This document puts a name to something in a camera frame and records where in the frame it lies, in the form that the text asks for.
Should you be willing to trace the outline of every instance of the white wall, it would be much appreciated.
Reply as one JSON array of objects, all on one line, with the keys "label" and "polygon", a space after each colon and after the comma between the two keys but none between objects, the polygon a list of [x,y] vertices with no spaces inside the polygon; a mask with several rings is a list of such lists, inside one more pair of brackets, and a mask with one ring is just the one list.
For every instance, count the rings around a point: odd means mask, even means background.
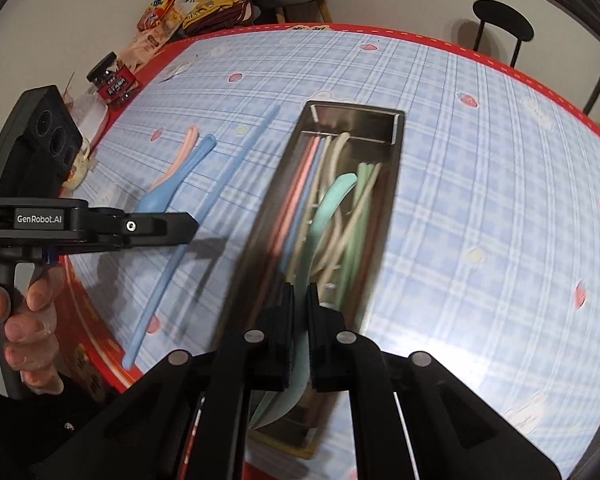
[{"label": "white wall", "polygon": [[20,94],[55,84],[71,94],[87,72],[127,46],[153,0],[8,0],[0,11],[0,130]]},{"label": "white wall", "polygon": [[[407,30],[472,48],[475,0],[328,0],[341,23]],[[600,76],[600,43],[579,23],[545,0],[499,0],[532,23],[536,37],[522,46],[516,68],[583,108]],[[480,50],[509,63],[516,40],[487,27]],[[600,100],[591,117],[600,122]]]}]

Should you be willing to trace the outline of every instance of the red tablecloth border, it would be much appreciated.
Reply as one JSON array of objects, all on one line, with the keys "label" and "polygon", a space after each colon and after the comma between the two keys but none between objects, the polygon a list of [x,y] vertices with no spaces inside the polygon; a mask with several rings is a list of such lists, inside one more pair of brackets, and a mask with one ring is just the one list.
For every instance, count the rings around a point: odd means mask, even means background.
[{"label": "red tablecloth border", "polygon": [[[253,27],[242,27],[242,28],[231,28],[229,30],[220,30],[219,32],[212,32],[210,34],[204,34],[203,36],[197,36],[195,38],[189,38],[188,40],[176,41],[166,45],[149,63],[142,67],[136,77],[138,81],[143,85],[147,85],[154,77],[156,77],[162,69],[164,69],[171,61],[173,61],[179,54],[181,54],[191,43],[199,40],[206,40],[208,38],[218,38],[220,36],[228,36],[230,34],[246,34],[248,32],[264,32],[266,30],[286,30],[288,28],[305,26],[305,27],[320,27],[324,26],[324,23],[282,23],[279,25],[255,25]],[[494,68],[502,73],[505,73],[519,81],[522,81],[526,85],[530,86],[534,90],[540,92],[542,95],[548,97],[557,105],[561,106],[576,118],[578,118],[585,126],[593,131],[598,137],[600,137],[600,126],[587,117],[581,110],[576,108],[573,104],[568,102],[566,99],[552,91],[551,89],[544,86],[542,83],[535,79],[523,74],[519,70],[511,68],[504,63],[501,63],[495,59],[491,59],[484,54],[474,52],[462,46],[449,43],[448,41],[436,40],[435,38],[428,38],[427,36],[421,36],[419,34],[413,34],[411,32],[403,32],[401,30],[391,30],[388,28],[381,27],[367,27],[365,25],[346,25],[341,23],[329,23],[331,30],[337,30],[339,32],[357,32],[360,34],[373,34],[375,36],[383,36],[385,38],[394,38],[396,40],[407,40],[411,43],[419,43],[434,48],[439,48],[457,54],[458,56],[472,59],[478,63]],[[103,129],[102,133],[93,140],[92,148],[100,142],[100,139],[115,123],[117,118],[120,116],[124,108],[113,111],[109,115],[109,121],[107,126]]]}]

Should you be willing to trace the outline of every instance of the red snack package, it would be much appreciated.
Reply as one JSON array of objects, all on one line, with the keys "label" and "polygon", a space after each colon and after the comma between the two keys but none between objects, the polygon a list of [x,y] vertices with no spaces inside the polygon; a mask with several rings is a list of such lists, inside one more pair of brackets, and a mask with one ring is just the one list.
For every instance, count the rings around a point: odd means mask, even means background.
[{"label": "red snack package", "polygon": [[162,17],[169,12],[176,0],[154,0],[154,2],[146,8],[146,11],[138,22],[138,30],[143,32],[154,28],[160,23]]}]

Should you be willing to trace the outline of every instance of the blue checkered tablecloth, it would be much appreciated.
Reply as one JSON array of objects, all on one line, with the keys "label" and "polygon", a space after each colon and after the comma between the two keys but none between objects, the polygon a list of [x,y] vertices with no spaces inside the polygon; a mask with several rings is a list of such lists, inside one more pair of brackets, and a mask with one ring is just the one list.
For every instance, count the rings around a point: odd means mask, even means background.
[{"label": "blue checkered tablecloth", "polygon": [[[234,73],[242,77],[231,82]],[[171,203],[195,216],[261,118],[282,107],[196,235],[139,366],[175,348],[208,349],[263,196],[316,95],[406,113],[365,335],[385,351],[431,352],[566,477],[600,423],[600,138],[524,83],[409,41],[332,30],[197,41],[116,121],[75,196],[132,210],[195,124],[219,141]],[[72,256],[122,346],[171,251]],[[576,287],[586,295],[580,309]],[[280,478],[348,479],[348,402],[340,399],[313,460],[252,442],[250,462]]]}]

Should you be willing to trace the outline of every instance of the jar lid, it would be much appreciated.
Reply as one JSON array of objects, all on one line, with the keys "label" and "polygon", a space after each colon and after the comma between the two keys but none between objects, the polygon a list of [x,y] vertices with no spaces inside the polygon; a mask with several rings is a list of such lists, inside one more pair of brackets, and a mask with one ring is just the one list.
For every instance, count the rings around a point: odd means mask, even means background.
[{"label": "jar lid", "polygon": [[105,73],[105,71],[107,70],[107,68],[109,68],[111,65],[113,65],[116,62],[116,59],[118,58],[118,56],[116,56],[115,52],[111,52],[110,54],[107,54],[95,67],[93,67],[91,69],[91,71],[87,74],[87,81],[89,81],[90,83],[95,83],[96,80]]}]

